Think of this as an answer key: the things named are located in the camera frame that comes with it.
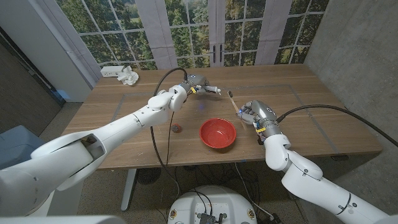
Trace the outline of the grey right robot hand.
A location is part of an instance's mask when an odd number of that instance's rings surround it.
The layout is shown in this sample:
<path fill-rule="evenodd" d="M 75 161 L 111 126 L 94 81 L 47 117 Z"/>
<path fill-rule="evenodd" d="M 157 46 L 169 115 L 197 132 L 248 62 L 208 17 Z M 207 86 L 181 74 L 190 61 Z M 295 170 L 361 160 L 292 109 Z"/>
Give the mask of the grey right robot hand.
<path fill-rule="evenodd" d="M 244 123 L 253 125 L 262 140 L 282 133 L 277 124 L 276 114 L 267 104 L 261 101 L 247 102 L 238 109 L 236 115 Z"/>

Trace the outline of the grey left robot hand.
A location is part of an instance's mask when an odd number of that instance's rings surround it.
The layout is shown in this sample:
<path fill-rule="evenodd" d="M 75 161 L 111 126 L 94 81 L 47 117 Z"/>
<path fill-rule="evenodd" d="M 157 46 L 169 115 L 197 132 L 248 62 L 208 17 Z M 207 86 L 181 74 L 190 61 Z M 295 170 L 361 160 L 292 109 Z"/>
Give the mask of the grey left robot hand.
<path fill-rule="evenodd" d="M 211 86 L 203 75 L 190 74 L 187 79 L 180 84 L 188 94 L 203 95 L 205 93 L 220 94 L 221 90 L 217 86 Z"/>

